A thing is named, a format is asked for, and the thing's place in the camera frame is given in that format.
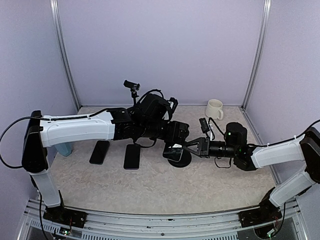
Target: black smartphone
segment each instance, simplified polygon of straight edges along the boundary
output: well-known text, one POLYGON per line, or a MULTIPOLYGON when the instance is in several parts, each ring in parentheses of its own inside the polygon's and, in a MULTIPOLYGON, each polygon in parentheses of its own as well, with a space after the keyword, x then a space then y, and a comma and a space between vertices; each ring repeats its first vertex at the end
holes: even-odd
POLYGON ((102 164, 105 160, 109 146, 109 141, 97 141, 90 157, 89 163, 102 164))
POLYGON ((137 170, 140 164, 140 149, 139 145, 128 144, 125 149, 124 169, 137 170))

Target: phone on stand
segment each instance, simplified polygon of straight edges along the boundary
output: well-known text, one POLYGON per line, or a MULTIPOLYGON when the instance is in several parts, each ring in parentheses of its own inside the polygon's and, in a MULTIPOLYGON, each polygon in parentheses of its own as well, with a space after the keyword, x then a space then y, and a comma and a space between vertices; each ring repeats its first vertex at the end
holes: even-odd
POLYGON ((137 170, 140 164, 141 147, 136 144, 128 144, 125 149, 124 169, 137 170))
POLYGON ((109 146, 109 141, 97 141, 90 157, 89 163, 101 165, 105 160, 109 146))

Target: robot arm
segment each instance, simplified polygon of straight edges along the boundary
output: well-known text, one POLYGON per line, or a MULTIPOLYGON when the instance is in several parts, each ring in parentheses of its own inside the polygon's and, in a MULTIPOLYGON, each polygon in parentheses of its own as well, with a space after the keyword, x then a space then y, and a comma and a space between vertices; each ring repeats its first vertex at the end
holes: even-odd
POLYGON ((134 105, 126 108, 105 108, 93 114, 51 116, 38 111, 31 114, 24 137, 22 166, 30 174, 34 186, 47 207, 45 219, 69 224, 70 219, 83 227, 84 212, 64 208, 63 199, 50 173, 47 147, 83 140, 123 140, 150 138, 163 140, 166 145, 182 145, 189 135, 189 125, 171 121, 178 105, 174 98, 165 100, 151 91, 137 102, 140 85, 125 81, 131 89, 134 105))
MULTIPOLYGON (((200 123, 203 133, 206 133, 209 130, 206 120, 202 118, 200 123)), ((244 171, 254 171, 290 161, 305 161, 304 166, 295 175, 265 195, 258 210, 240 212, 243 227, 269 222, 274 217, 281 218, 278 212, 280 206, 303 194, 312 185, 320 184, 320 133, 313 127, 298 138, 294 137, 278 144, 257 146, 247 144, 247 129, 240 123, 231 122, 226 126, 224 140, 210 141, 208 137, 200 137, 186 142, 183 148, 201 158, 233 158, 234 165, 244 171), (197 146, 196 150, 192 150, 191 146, 197 146)))

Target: mug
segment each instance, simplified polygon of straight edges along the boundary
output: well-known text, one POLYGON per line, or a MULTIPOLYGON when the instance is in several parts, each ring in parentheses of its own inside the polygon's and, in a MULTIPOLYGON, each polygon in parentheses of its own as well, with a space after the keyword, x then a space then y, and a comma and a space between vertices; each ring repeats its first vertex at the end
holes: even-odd
POLYGON ((222 120, 224 118, 224 112, 222 111, 223 104, 217 99, 211 99, 208 101, 208 105, 205 109, 205 115, 208 118, 222 120))

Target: lavender wall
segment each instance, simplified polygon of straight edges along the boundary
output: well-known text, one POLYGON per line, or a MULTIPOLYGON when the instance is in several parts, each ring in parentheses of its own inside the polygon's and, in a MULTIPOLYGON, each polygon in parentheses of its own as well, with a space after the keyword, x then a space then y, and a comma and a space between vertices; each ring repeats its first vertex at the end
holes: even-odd
POLYGON ((181 104, 240 105, 257 47, 263 0, 63 0, 64 41, 83 105, 131 104, 162 89, 181 104))
MULTIPOLYGON (((248 114, 265 143, 291 138, 320 119, 320 2, 273 0, 248 114)), ((276 166, 282 181, 301 162, 276 166)), ((319 239, 320 187, 297 198, 311 240, 319 239)))
MULTIPOLYGON (((50 2, 2 0, 0 35, 0 132, 33 110, 53 115, 75 113, 50 2)), ((17 124, 1 143, 1 154, 11 165, 21 164, 26 124, 17 124)), ((25 170, 8 169, 0 163, 1 239, 14 239, 28 198, 34 193, 25 170)))

